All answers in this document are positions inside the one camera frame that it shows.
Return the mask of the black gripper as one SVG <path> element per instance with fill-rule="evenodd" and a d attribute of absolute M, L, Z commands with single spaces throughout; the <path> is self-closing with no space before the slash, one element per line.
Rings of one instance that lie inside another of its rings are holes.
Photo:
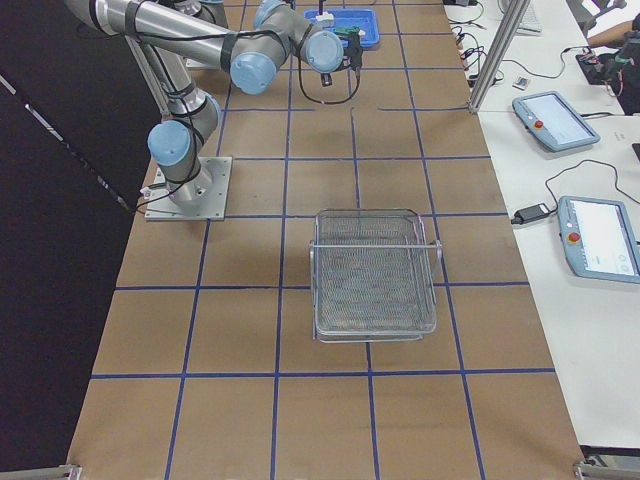
<path fill-rule="evenodd" d="M 320 82 L 322 86 L 332 86 L 333 79 L 330 73 L 321 73 L 320 74 Z"/>

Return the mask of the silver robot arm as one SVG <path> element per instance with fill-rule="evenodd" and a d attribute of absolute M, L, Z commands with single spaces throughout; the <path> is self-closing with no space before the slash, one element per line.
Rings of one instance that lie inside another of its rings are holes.
<path fill-rule="evenodd" d="M 175 0 L 169 1 L 168 5 L 186 15 L 199 18 L 225 29 L 229 28 L 222 1 Z"/>
<path fill-rule="evenodd" d="M 253 26 L 229 28 L 222 2 L 68 1 L 66 7 L 98 33 L 122 36 L 158 100 L 163 118 L 147 137 L 158 180 L 140 207 L 151 218 L 224 215 L 231 160 L 202 148 L 222 121 L 216 99 L 199 87 L 226 80 L 260 95 L 292 57 L 320 74 L 342 68 L 342 41 L 284 1 L 260 3 Z"/>

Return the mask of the person forearm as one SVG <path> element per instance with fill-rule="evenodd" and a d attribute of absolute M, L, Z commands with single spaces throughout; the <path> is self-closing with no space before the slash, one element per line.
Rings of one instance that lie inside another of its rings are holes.
<path fill-rule="evenodd" d="M 605 29 L 587 39 L 591 48 L 619 48 L 625 42 L 626 35 L 636 30 L 633 21 L 626 21 Z"/>

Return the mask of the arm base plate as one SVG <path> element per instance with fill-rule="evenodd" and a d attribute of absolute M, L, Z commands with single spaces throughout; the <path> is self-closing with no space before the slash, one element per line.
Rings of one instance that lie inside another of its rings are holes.
<path fill-rule="evenodd" d="M 194 180 L 169 194 L 164 172 L 156 168 L 154 183 L 144 194 L 147 221 L 200 221 L 225 219 L 232 157 L 199 157 L 201 169 Z"/>
<path fill-rule="evenodd" d="M 186 57 L 185 58 L 185 64 L 189 69 L 204 69 L 204 70 L 218 70 L 219 67 L 216 65 L 213 65 L 211 63 L 208 62 L 201 62 L 195 59 L 191 59 Z"/>

